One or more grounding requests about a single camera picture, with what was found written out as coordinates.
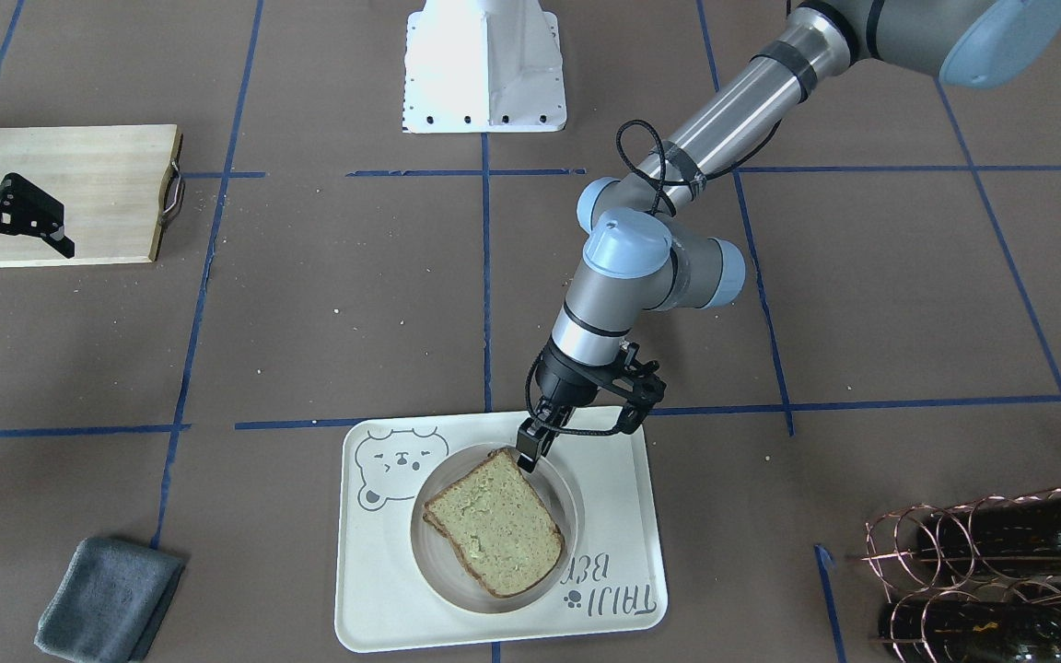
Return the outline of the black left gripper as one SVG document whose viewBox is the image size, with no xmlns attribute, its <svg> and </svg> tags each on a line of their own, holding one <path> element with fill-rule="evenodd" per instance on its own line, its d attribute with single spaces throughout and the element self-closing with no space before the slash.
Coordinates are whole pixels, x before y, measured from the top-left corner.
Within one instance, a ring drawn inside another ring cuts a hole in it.
<svg viewBox="0 0 1061 663">
<path fill-rule="evenodd" d="M 610 368 L 610 362 L 586 364 L 561 351 L 555 341 L 547 341 L 533 369 L 540 399 L 530 418 L 521 425 L 515 440 L 519 469 L 533 473 L 554 441 L 553 428 L 566 428 L 577 408 L 589 406 L 599 390 L 595 372 Z"/>
</svg>

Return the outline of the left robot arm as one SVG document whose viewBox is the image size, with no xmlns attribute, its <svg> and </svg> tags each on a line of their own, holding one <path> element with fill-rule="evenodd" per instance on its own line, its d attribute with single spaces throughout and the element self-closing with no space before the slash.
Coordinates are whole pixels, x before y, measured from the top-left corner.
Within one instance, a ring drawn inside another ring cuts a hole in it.
<svg viewBox="0 0 1061 663">
<path fill-rule="evenodd" d="M 623 178 L 601 178 L 577 202 L 581 261 L 527 385 L 517 463 L 534 471 L 569 420 L 601 391 L 623 400 L 612 434 L 630 434 L 664 398 L 656 362 L 628 335 L 644 311 L 728 306 L 746 278 L 737 247 L 683 227 L 677 214 L 708 184 L 761 150 L 825 78 L 879 60 L 947 85 L 1001 87 L 1061 29 L 1061 1 L 804 1 L 783 33 Z"/>
</svg>

